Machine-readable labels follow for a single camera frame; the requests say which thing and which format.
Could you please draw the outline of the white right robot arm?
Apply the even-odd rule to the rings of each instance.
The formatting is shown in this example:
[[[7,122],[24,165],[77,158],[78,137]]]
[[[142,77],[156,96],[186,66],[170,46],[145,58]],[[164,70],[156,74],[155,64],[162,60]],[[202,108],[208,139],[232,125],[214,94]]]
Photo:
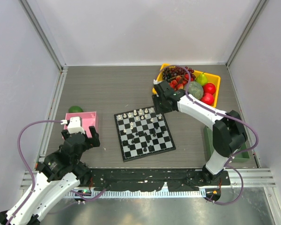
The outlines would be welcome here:
[[[202,168],[202,178],[209,185],[215,184],[231,155],[248,139],[239,113],[217,110],[188,91],[174,90],[166,81],[154,84],[154,89],[152,99],[157,112],[185,113],[212,130],[214,152]]]

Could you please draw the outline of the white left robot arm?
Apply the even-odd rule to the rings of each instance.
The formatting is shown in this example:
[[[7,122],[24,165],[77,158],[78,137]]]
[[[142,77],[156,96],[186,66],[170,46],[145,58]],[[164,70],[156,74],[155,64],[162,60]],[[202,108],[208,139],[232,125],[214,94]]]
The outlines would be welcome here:
[[[37,166],[31,186],[15,206],[0,212],[0,224],[38,225],[65,194],[91,183],[91,171],[81,157],[85,151],[98,147],[100,141],[96,128],[90,126],[89,130],[91,137],[62,131],[63,144]]]

